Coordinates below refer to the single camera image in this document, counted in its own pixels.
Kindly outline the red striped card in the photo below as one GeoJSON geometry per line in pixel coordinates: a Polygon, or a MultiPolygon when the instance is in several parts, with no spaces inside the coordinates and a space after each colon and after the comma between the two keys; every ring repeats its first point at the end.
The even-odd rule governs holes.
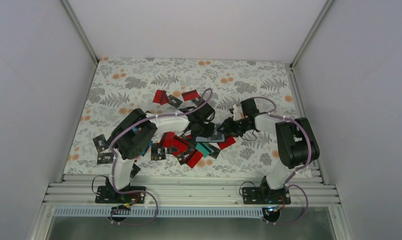
{"type": "Polygon", "coordinates": [[[225,139],[225,141],[223,141],[223,142],[218,142],[217,145],[219,146],[219,148],[220,148],[221,150],[223,150],[223,149],[225,149],[225,148],[227,148],[227,147],[229,147],[229,146],[231,146],[231,145],[233,145],[233,144],[235,144],[235,143],[236,143],[235,138],[232,137],[232,136],[228,136],[228,137],[225,139]]]}

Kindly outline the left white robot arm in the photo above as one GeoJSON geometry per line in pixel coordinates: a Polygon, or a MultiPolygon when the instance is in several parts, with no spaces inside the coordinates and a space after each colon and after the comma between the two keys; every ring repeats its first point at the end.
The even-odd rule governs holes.
{"type": "Polygon", "coordinates": [[[117,203],[124,201],[130,185],[130,173],[134,159],[148,148],[151,139],[167,132],[191,131],[203,137],[212,135],[211,119],[215,110],[203,103],[197,107],[181,108],[175,112],[154,114],[133,110],[112,132],[109,148],[113,153],[113,165],[108,177],[108,196],[117,203]]]}

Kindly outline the black card holder wallet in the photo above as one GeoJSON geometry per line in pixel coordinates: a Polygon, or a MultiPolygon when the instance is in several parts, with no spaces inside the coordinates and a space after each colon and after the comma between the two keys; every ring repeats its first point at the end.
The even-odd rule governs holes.
{"type": "Polygon", "coordinates": [[[216,123],[214,125],[214,131],[211,136],[209,136],[209,137],[197,136],[195,138],[195,142],[198,142],[198,143],[223,143],[223,142],[225,142],[225,135],[223,133],[217,131],[219,126],[220,126],[220,124],[216,123]]]}

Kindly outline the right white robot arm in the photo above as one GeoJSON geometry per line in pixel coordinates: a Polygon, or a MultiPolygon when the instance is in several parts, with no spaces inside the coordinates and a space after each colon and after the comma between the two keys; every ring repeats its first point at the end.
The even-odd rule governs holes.
{"type": "Polygon", "coordinates": [[[320,150],[307,118],[291,119],[274,115],[271,110],[260,112],[255,101],[255,97],[241,101],[243,118],[227,118],[218,132],[229,137],[242,137],[248,131],[275,134],[280,161],[263,177],[259,187],[261,200],[271,204],[286,194],[288,182],[300,170],[319,158],[320,150]]]}

